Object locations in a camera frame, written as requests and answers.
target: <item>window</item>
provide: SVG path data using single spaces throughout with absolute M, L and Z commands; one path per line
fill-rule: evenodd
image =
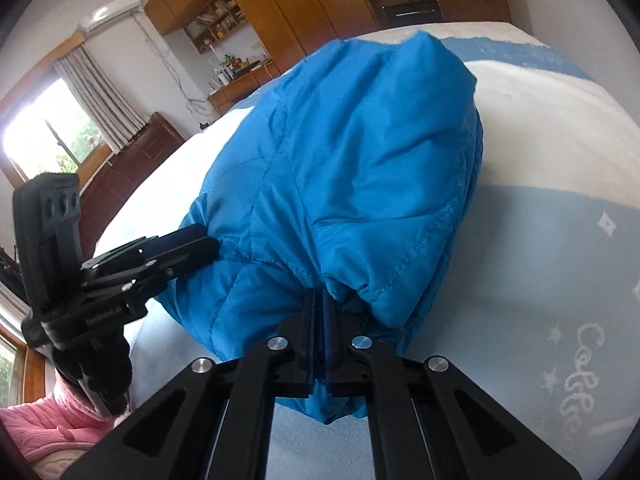
M 103 143 L 98 128 L 56 76 L 23 103 L 4 130 L 4 152 L 26 178 L 47 171 L 73 173 Z
M 14 364 L 17 349 L 0 336 L 0 408 L 17 403 Z

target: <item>electrical cable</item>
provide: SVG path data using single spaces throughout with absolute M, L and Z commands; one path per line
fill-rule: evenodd
M 206 101 L 203 101 L 201 99 L 193 99 L 186 94 L 182 86 L 182 80 L 180 79 L 180 75 L 177 73 L 176 69 L 171 65 L 171 63 L 166 58 L 166 56 L 160 51 L 160 49 L 156 45 L 156 42 L 151 38 L 146 28 L 142 25 L 142 23 L 140 23 L 140 20 L 138 19 L 138 16 L 137 16 L 137 12 L 133 14 L 133 19 L 136 20 L 138 27 L 140 27 L 140 30 L 142 30 L 143 34 L 145 35 L 145 43 L 149 46 L 149 48 L 154 53 L 154 55 L 159 57 L 159 59 L 162 61 L 162 64 L 164 64 L 164 67 L 166 68 L 171 78 L 178 85 L 180 94 L 182 94 L 182 97 L 184 97 L 184 99 L 187 101 L 187 104 L 186 104 L 187 110 L 196 119 L 197 119 L 196 114 L 200 115 L 201 117 L 210 119 L 212 117 L 212 112 L 209 108 L 209 104 Z

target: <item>bed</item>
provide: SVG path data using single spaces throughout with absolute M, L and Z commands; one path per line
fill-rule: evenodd
M 587 74 L 507 23 L 363 39 L 397 43 L 418 28 L 478 78 L 485 149 L 450 270 L 407 357 L 446 356 L 585 480 L 601 478 L 640 418 L 640 128 Z M 175 152 L 96 253 L 176 229 L 220 149 L 277 83 Z M 126 327 L 133 409 L 211 356 L 159 304 L 149 310 Z M 373 477 L 366 420 L 322 426 L 276 406 L 268 478 Z

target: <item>air conditioner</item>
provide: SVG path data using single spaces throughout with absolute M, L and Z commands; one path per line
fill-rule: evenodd
M 140 3 L 140 0 L 113 0 L 110 4 L 95 9 L 94 12 L 80 20 L 80 28 L 85 32 L 91 32 L 94 28 L 104 25 L 113 18 L 139 7 Z

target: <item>wooden window frame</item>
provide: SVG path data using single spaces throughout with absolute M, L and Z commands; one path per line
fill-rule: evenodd
M 18 384 L 18 404 L 35 402 L 43 398 L 46 395 L 45 364 L 47 360 L 2 324 L 0 324 L 0 337 L 15 348 L 14 367 L 18 367 L 22 378 L 21 384 Z
M 59 44 L 54 50 L 49 52 L 24 76 L 22 76 L 22 78 L 20 78 L 20 80 L 0 100 L 0 124 L 6 123 L 10 120 L 15 109 L 28 98 L 28 95 L 40 85 L 43 79 L 49 77 L 53 64 L 57 60 L 65 57 L 69 52 L 78 48 L 83 43 L 84 34 L 82 32 L 76 32 L 68 38 L 68 40 L 63 41 L 63 43 Z M 1 143 L 3 141 L 2 131 L 0 130 L 0 171 L 4 173 L 4 176 L 7 177 L 7 180 L 15 189 L 24 184 L 28 179 L 22 170 L 20 170 L 18 165 L 15 164 L 4 152 L 4 149 L 2 149 Z M 112 151 L 108 145 L 101 144 L 87 156 L 76 171 L 80 177 L 81 189 L 89 182 L 95 172 L 111 155 Z

